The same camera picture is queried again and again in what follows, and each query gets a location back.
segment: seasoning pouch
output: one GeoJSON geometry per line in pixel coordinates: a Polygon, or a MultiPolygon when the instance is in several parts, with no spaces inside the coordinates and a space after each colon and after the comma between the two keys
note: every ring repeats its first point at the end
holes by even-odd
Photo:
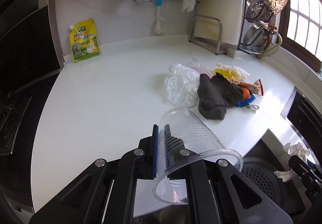
{"type": "Polygon", "coordinates": [[[93,19],[77,23],[69,35],[74,62],[99,55],[96,28],[93,19]]]}

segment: blue object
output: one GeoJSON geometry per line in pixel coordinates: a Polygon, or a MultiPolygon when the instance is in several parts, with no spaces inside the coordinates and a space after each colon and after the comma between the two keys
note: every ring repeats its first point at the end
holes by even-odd
{"type": "Polygon", "coordinates": [[[311,161],[307,160],[308,162],[308,166],[311,168],[311,169],[314,169],[314,163],[312,163],[311,161]]]}
{"type": "Polygon", "coordinates": [[[156,6],[161,7],[162,6],[162,0],[156,0],[156,6]]]}
{"type": "Polygon", "coordinates": [[[251,103],[254,99],[255,99],[255,96],[251,93],[251,97],[249,99],[238,102],[235,106],[236,107],[245,107],[245,106],[249,105],[249,103],[251,103]]]}
{"type": "Polygon", "coordinates": [[[159,126],[156,125],[154,132],[154,153],[153,153],[153,177],[157,177],[157,159],[158,159],[158,145],[159,145],[159,126]]]}

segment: metal rack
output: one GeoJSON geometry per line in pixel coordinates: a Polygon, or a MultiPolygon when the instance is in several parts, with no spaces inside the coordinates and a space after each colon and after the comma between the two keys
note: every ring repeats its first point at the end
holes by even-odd
{"type": "Polygon", "coordinates": [[[199,15],[199,14],[193,15],[193,17],[191,18],[189,42],[192,42],[192,43],[194,43],[206,50],[209,50],[212,53],[215,53],[216,55],[227,54],[229,44],[225,43],[225,48],[220,48],[220,46],[223,45],[221,42],[222,34],[223,34],[223,24],[220,21],[220,19],[205,16],[205,15],[199,15]],[[199,37],[194,36],[194,26],[195,26],[195,18],[196,17],[215,20],[218,22],[218,24],[219,24],[218,41],[210,40],[210,39],[203,39],[203,38],[199,38],[199,37]]]}

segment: white wall tile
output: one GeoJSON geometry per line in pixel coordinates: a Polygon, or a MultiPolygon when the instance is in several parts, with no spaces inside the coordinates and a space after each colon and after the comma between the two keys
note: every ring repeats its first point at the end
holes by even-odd
{"type": "Polygon", "coordinates": [[[288,69],[293,75],[298,77],[301,81],[305,82],[310,68],[308,68],[303,62],[297,59],[294,55],[287,52],[282,48],[278,48],[272,53],[268,54],[270,58],[277,61],[288,69]]]}
{"type": "MultiPolygon", "coordinates": [[[[70,53],[69,26],[93,18],[99,44],[155,36],[155,1],[55,0],[59,37],[64,55],[70,53]]],[[[181,13],[182,0],[163,0],[160,8],[162,35],[187,35],[193,11],[181,13]]]]}
{"type": "Polygon", "coordinates": [[[315,72],[309,72],[305,84],[315,93],[316,96],[318,96],[320,100],[322,100],[322,80],[315,72]]]}

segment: cutting board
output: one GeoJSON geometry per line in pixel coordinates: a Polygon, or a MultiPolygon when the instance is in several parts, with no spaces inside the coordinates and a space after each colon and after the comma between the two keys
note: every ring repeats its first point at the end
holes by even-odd
{"type": "MultiPolygon", "coordinates": [[[[198,14],[218,18],[223,24],[222,42],[237,45],[241,32],[244,0],[201,0],[198,14]]],[[[218,40],[215,20],[196,18],[194,36],[218,40]]]]}

